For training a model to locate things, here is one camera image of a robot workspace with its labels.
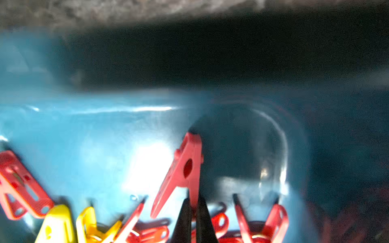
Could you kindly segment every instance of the plastic clothespin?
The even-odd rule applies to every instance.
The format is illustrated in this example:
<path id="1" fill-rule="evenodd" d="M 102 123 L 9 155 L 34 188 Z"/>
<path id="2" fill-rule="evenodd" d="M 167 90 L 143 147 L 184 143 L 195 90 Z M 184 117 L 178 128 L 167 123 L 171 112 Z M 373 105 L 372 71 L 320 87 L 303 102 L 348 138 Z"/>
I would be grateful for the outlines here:
<path id="1" fill-rule="evenodd" d="M 169 229 L 167 226 L 146 229 L 139 232 L 133 231 L 143 207 L 144 202 L 141 202 L 115 237 L 114 243 L 165 243 L 169 239 Z"/>
<path id="2" fill-rule="evenodd" d="M 192 210 L 198 203 L 200 183 L 200 166 L 204 161 L 201 154 L 200 135 L 186 133 L 179 149 L 174 153 L 174 160 L 162 182 L 151 208 L 151 218 L 155 219 L 176 187 L 187 187 Z"/>
<path id="3" fill-rule="evenodd" d="M 243 243 L 242 238 L 232 237 L 232 238 L 221 238 L 219 243 Z"/>
<path id="4" fill-rule="evenodd" d="M 35 243 L 75 243 L 72 217 L 68 207 L 57 205 L 47 213 Z"/>
<path id="5" fill-rule="evenodd" d="M 78 243 L 111 243 L 122 223 L 117 221 L 106 233 L 97 230 L 95 209 L 85 208 L 76 221 Z"/>
<path id="6" fill-rule="evenodd" d="M 289 227 L 288 215 L 283 206 L 274 204 L 262 231 L 259 234 L 253 234 L 250 232 L 237 195 L 234 195 L 234 202 L 243 243 L 282 243 Z"/>
<path id="7" fill-rule="evenodd" d="M 169 239 L 169 228 L 160 226 L 139 231 L 138 234 L 139 236 L 131 232 L 127 237 L 127 243 L 165 243 Z"/>
<path id="8" fill-rule="evenodd" d="M 28 187 L 36 198 L 28 192 Z M 26 212 L 43 219 L 46 216 L 46 212 L 42 212 L 44 208 L 54 206 L 42 187 L 9 150 L 0 153 L 0 203 L 11 220 L 19 220 Z"/>
<path id="9" fill-rule="evenodd" d="M 230 221 L 228 220 L 228 217 L 225 213 L 219 213 L 212 217 L 211 222 L 214 227 L 217 239 L 227 233 Z M 196 229 L 192 230 L 192 243 L 196 243 Z"/>

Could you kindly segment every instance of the clothespin hole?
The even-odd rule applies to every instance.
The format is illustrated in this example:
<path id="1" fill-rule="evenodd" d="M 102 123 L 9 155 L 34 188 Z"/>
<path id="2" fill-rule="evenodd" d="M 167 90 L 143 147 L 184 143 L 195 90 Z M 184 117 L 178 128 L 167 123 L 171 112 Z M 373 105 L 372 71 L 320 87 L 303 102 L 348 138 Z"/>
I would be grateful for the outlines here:
<path id="1" fill-rule="evenodd" d="M 223 226 L 224 225 L 224 217 L 220 218 L 219 220 L 219 226 Z"/>
<path id="2" fill-rule="evenodd" d="M 189 176 L 189 174 L 192 172 L 192 168 L 193 168 L 193 161 L 192 161 L 192 159 L 189 159 L 184 166 L 184 177 L 185 178 L 187 178 Z"/>
<path id="3" fill-rule="evenodd" d="M 41 209 L 41 213 L 43 214 L 47 214 L 47 212 L 49 211 L 49 207 L 48 206 L 44 206 L 42 209 Z"/>
<path id="4" fill-rule="evenodd" d="M 12 194 L 7 194 L 7 196 L 8 196 L 8 198 L 9 198 L 9 201 L 10 202 L 14 202 L 14 201 L 16 201 L 16 199 L 14 198 L 14 196 L 12 196 Z"/>
<path id="5" fill-rule="evenodd" d="M 30 194 L 30 196 L 35 200 L 35 201 L 38 201 L 39 200 L 39 197 L 38 195 L 28 186 L 28 185 L 25 185 L 25 188 L 28 192 L 28 194 Z"/>
<path id="6" fill-rule="evenodd" d="M 166 231 L 163 231 L 162 234 L 161 234 L 161 239 L 165 238 L 167 235 L 167 232 Z"/>
<path id="7" fill-rule="evenodd" d="M 18 208 L 16 211 L 15 211 L 15 215 L 18 216 L 18 215 L 21 215 L 23 213 L 23 208 Z"/>

